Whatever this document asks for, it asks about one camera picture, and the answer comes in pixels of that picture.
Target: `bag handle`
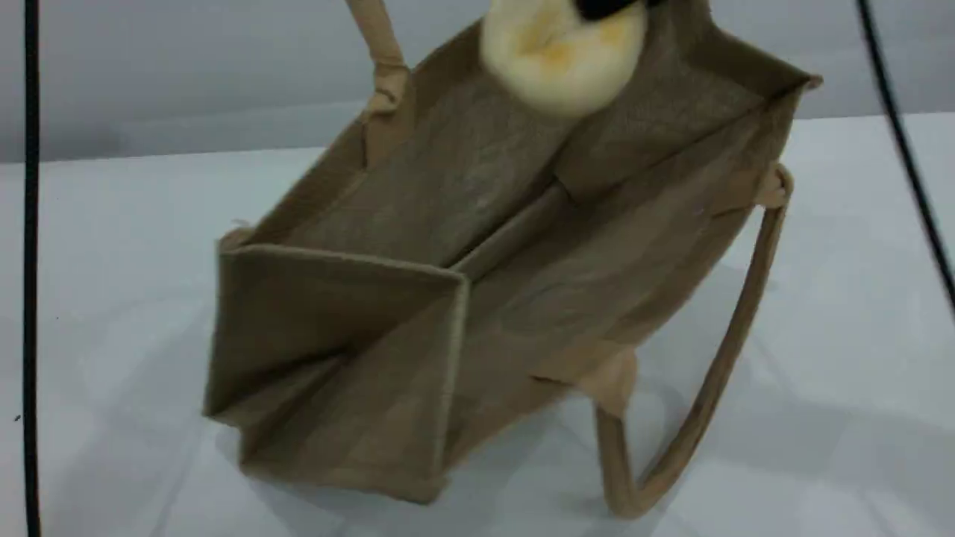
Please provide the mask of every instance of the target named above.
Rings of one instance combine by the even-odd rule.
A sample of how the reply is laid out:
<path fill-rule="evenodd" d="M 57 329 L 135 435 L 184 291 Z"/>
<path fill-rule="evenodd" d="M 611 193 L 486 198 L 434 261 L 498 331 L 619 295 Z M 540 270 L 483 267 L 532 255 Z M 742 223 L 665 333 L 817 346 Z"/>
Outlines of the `bag handle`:
<path fill-rule="evenodd" d="M 411 71 L 394 36 L 384 2 L 347 2 L 374 62 L 374 94 L 362 113 L 365 161 L 371 166 L 391 153 L 414 129 Z"/>
<path fill-rule="evenodd" d="M 703 387 L 700 388 L 690 413 L 642 484 L 636 482 L 630 469 L 623 420 L 604 410 L 601 405 L 595 404 L 604 495 L 610 510 L 617 516 L 637 518 L 656 505 L 683 474 L 696 446 L 710 425 L 716 404 L 723 395 L 732 368 L 743 349 L 743 343 L 753 325 L 756 310 L 769 281 L 770 267 L 779 243 L 789 197 L 793 192 L 793 177 L 782 164 L 776 165 L 774 175 L 779 179 L 781 187 L 763 189 L 757 194 L 756 201 L 758 204 L 765 204 L 766 213 L 763 215 L 750 269 L 733 311 L 730 326 L 707 371 Z"/>

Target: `white table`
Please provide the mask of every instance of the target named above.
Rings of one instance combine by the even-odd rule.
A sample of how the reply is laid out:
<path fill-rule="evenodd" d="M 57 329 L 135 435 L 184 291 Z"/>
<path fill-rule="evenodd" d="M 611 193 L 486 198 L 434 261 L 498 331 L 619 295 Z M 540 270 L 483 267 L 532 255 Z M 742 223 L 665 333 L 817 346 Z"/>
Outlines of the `white table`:
<path fill-rule="evenodd" d="M 909 118 L 955 240 L 955 115 Z M 796 124 L 796 196 L 770 289 L 687 477 L 615 521 L 589 404 L 529 419 L 422 508 L 243 477 L 199 416 L 213 242 L 254 221 L 315 150 L 45 165 L 39 423 L 45 535 L 59 537 L 955 533 L 955 329 L 880 118 Z M 0 535 L 23 534 L 22 166 L 0 166 Z M 637 464 L 683 419 L 743 278 L 756 222 L 642 349 Z"/>

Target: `black cable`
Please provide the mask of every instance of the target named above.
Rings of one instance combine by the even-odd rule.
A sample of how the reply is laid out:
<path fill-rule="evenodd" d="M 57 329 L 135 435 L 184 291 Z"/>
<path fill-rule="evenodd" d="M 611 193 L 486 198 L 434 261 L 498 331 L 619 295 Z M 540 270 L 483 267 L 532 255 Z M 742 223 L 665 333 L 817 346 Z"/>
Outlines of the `black cable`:
<path fill-rule="evenodd" d="M 24 114 L 23 199 L 23 479 L 27 535 L 40 537 L 40 486 L 36 453 L 36 281 L 40 212 L 39 0 L 23 2 Z"/>
<path fill-rule="evenodd" d="M 876 86 L 879 88 L 879 98 L 882 101 L 882 108 L 885 110 L 889 125 L 892 127 L 892 136 L 895 138 L 896 148 L 899 151 L 902 164 L 905 166 L 905 176 L 912 188 L 912 196 L 919 206 L 919 213 L 922 216 L 922 227 L 931 245 L 932 257 L 935 260 L 935 266 L 939 271 L 945 292 L 948 295 L 948 306 L 951 308 L 952 317 L 955 319 L 955 281 L 952 279 L 951 261 L 949 261 L 948 254 L 945 252 L 942 234 L 939 232 L 935 213 L 932 211 L 928 194 L 925 192 L 922 174 L 919 172 L 919 168 L 915 163 L 915 157 L 909 145 L 908 136 L 905 134 L 905 127 L 902 125 L 902 120 L 899 117 L 899 106 L 896 104 L 895 95 L 892 91 L 892 82 L 885 68 L 885 58 L 882 57 L 879 30 L 872 16 L 872 8 L 868 0 L 858 0 L 858 6 L 865 45 L 869 50 L 869 60 L 872 63 L 872 72 L 875 77 Z"/>

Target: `burlap fabric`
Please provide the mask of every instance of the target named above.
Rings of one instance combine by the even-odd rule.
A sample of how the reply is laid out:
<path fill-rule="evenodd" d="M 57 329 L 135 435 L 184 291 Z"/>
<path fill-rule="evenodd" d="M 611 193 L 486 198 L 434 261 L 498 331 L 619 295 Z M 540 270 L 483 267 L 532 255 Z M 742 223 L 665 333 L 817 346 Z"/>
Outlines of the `burlap fabric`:
<path fill-rule="evenodd" d="M 205 413 L 245 471 L 429 502 L 482 442 L 570 389 L 593 397 L 610 507 L 637 516 L 702 438 L 765 288 L 792 182 L 777 164 L 817 81 L 651 10 L 625 92 L 544 118 L 478 63 L 478 24 L 410 71 L 381 0 L 349 0 L 375 93 L 281 202 L 219 248 Z M 766 206 L 732 323 L 643 484 L 622 417 L 633 349 Z"/>

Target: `gray wall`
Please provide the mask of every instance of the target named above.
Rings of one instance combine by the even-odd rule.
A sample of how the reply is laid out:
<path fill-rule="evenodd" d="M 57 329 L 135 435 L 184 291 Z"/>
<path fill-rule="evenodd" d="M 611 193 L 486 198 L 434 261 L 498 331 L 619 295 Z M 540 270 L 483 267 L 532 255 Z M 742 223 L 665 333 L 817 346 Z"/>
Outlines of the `gray wall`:
<path fill-rule="evenodd" d="M 907 112 L 955 110 L 955 0 L 873 0 Z M 853 0 L 712 0 L 826 85 L 804 117 L 878 112 Z M 488 0 L 389 0 L 410 61 Z M 343 0 L 44 0 L 44 158 L 322 145 L 370 87 Z M 22 150 L 20 2 L 0 2 L 0 161 Z"/>

